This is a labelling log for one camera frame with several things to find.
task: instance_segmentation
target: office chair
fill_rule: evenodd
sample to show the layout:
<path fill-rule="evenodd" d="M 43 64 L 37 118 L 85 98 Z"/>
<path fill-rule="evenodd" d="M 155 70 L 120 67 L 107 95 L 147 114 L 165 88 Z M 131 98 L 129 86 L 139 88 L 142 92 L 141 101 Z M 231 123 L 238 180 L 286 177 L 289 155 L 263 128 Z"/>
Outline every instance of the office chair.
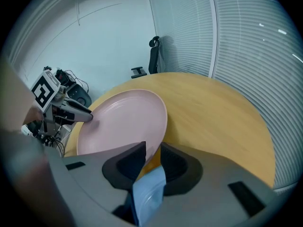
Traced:
<path fill-rule="evenodd" d="M 158 56 L 159 56 L 159 36 L 153 37 L 153 39 L 150 41 L 149 45 L 151 47 L 151 57 L 150 57 L 150 64 L 148 66 L 148 71 L 150 72 L 150 74 L 155 74 L 155 73 L 158 73 L 157 72 L 157 68 L 158 68 L 157 62 L 158 62 Z M 131 69 L 131 70 L 137 70 L 137 72 L 138 72 L 137 75 L 131 76 L 132 79 L 147 75 L 147 73 L 142 73 L 141 69 L 142 69 L 142 66 Z"/>

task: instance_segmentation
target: pink plate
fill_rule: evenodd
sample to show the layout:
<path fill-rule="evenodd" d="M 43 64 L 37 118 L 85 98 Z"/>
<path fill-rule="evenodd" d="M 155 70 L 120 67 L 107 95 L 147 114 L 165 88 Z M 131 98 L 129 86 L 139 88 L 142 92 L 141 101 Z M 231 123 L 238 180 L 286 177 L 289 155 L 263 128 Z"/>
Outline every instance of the pink plate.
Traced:
<path fill-rule="evenodd" d="M 156 153 L 167 126 L 167 111 L 155 93 L 134 89 L 118 93 L 93 112 L 83 124 L 77 143 L 78 155 L 100 152 L 146 141 L 146 161 Z"/>

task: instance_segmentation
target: wooden tabletop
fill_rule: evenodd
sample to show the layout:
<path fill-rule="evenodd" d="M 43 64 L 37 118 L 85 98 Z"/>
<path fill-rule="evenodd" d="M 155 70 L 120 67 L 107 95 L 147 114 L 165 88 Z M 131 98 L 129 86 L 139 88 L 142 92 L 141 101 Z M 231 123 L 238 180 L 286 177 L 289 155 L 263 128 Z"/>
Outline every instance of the wooden tabletop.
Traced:
<path fill-rule="evenodd" d="M 164 101 L 168 123 L 165 142 L 185 145 L 227 157 L 274 185 L 275 154 L 267 126 L 256 108 L 230 86 L 197 74 L 168 72 L 131 79 L 114 87 L 89 108 L 130 89 L 147 89 Z M 77 123 L 65 156 L 77 155 Z M 144 172 L 160 164 L 160 151 Z"/>

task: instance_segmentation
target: black rectangular slot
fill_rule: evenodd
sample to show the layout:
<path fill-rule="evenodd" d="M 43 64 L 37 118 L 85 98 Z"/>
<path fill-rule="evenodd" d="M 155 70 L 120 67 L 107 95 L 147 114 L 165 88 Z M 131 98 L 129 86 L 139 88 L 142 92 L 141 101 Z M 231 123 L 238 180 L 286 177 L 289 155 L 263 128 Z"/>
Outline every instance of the black rectangular slot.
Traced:
<path fill-rule="evenodd" d="M 228 186 L 250 217 L 254 216 L 265 208 L 264 204 L 248 189 L 243 182 L 231 183 L 228 184 Z"/>
<path fill-rule="evenodd" d="M 78 162 L 75 162 L 75 163 L 71 163 L 71 164 L 68 164 L 68 165 L 65 165 L 67 170 L 72 170 L 72 169 L 76 169 L 78 167 L 81 167 L 81 166 L 85 166 L 85 164 L 81 161 L 78 161 Z"/>

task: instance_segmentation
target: chair backrest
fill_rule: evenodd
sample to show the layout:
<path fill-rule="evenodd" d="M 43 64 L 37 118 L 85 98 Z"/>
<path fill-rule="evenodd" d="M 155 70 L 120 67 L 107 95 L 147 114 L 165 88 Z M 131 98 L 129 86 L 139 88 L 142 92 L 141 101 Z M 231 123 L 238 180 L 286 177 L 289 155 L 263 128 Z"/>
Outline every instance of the chair backrest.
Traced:
<path fill-rule="evenodd" d="M 150 74 L 155 74 L 157 72 L 157 62 L 159 56 L 159 41 L 156 40 L 156 45 L 151 48 L 151 57 L 150 57 L 150 64 L 148 66 L 148 71 Z"/>

